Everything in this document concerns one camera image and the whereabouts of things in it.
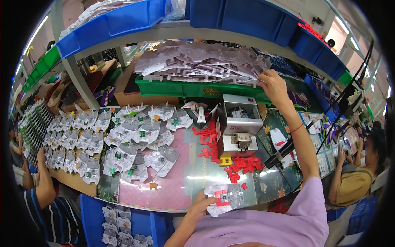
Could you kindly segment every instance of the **worker's arm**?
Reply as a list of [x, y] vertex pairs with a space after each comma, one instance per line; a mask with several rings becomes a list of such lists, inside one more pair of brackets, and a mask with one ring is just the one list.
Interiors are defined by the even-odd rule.
[[183, 218], [180, 226], [167, 240], [164, 247], [182, 247], [188, 241], [194, 232], [199, 220], [206, 215], [206, 209], [210, 204], [217, 202], [215, 197], [206, 199], [203, 190], [199, 191], [195, 197], [195, 201], [188, 209], [188, 213]]
[[31, 190], [32, 188], [34, 188], [33, 177], [32, 177], [32, 174], [30, 173], [30, 170], [29, 170], [29, 167], [27, 165], [27, 161], [26, 161], [26, 158], [24, 157], [24, 155], [22, 155], [22, 158], [23, 158], [22, 170], [25, 172], [25, 174], [23, 175], [22, 186], [26, 190]]
[[45, 150], [40, 148], [37, 154], [38, 171], [40, 173], [40, 183], [36, 187], [36, 196], [41, 209], [45, 208], [55, 200], [56, 192], [53, 187], [52, 178], [45, 166]]
[[361, 153], [363, 150], [363, 139], [361, 137], [358, 139], [357, 144], [358, 144], [358, 151], [357, 154], [355, 155], [355, 165], [361, 166]]
[[291, 130], [293, 145], [298, 157], [300, 169], [303, 173], [303, 181], [310, 177], [320, 177], [316, 150], [306, 128], [293, 107], [288, 97], [287, 85], [274, 69], [266, 70], [258, 77], [260, 85], [265, 90], [266, 96], [278, 108], [287, 121]]
[[341, 150], [340, 145], [337, 147], [337, 167], [335, 170], [335, 176], [332, 179], [331, 187], [329, 189], [328, 199], [335, 204], [337, 187], [341, 184], [342, 178], [342, 167], [346, 160], [346, 152]]
[[22, 135], [19, 135], [18, 146], [12, 145], [12, 151], [18, 155], [22, 155]]

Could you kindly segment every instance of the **red plastic pieces pile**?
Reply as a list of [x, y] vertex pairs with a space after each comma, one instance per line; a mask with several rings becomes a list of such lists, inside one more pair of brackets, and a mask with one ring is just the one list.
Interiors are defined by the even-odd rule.
[[247, 159], [234, 158], [232, 160], [233, 165], [224, 169], [228, 173], [231, 183], [237, 183], [240, 179], [238, 172], [241, 169], [243, 169], [243, 174], [246, 174], [247, 172], [253, 173], [254, 167], [259, 171], [265, 167], [265, 164], [261, 165], [261, 159], [256, 158], [255, 155], [251, 155]]
[[313, 27], [311, 27], [305, 20], [303, 20], [306, 25], [303, 25], [302, 23], [298, 23], [298, 26], [303, 27], [304, 29], [306, 29], [307, 31], [309, 31], [310, 33], [312, 33], [314, 36], [316, 36], [319, 40], [321, 40], [324, 44], [326, 44], [328, 46], [327, 43], [325, 43], [325, 41], [323, 40], [321, 34], [319, 34], [317, 31], [315, 31], [313, 29]]
[[208, 128], [203, 130], [196, 130], [194, 127], [192, 131], [195, 136], [200, 135], [200, 144], [208, 145], [202, 149], [202, 153], [198, 154], [198, 157], [208, 158], [211, 156], [211, 162], [221, 163], [220, 159], [218, 159], [218, 147], [217, 147], [217, 131], [215, 129], [214, 119], [211, 119], [208, 123]]

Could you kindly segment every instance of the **yellow block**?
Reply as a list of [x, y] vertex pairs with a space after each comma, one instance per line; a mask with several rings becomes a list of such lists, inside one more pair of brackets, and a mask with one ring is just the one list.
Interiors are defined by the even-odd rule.
[[232, 157], [221, 157], [220, 166], [230, 166], [232, 165]]

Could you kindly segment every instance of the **yellow shirt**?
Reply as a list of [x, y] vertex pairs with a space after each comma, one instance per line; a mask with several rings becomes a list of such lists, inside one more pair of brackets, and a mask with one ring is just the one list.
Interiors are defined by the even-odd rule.
[[[372, 179], [369, 174], [358, 172], [359, 170], [368, 171]], [[355, 172], [344, 173], [340, 184], [337, 185], [336, 201], [331, 202], [341, 207], [346, 207], [362, 199], [369, 191], [373, 178], [374, 174], [364, 167], [357, 167]]]

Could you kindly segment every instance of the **lilac t-shirt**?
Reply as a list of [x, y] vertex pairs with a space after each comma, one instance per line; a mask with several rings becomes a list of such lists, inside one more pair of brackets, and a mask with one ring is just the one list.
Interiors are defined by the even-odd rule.
[[197, 224], [185, 247], [226, 247], [259, 242], [273, 246], [324, 246], [329, 234], [321, 180], [308, 179], [286, 214], [235, 210]]

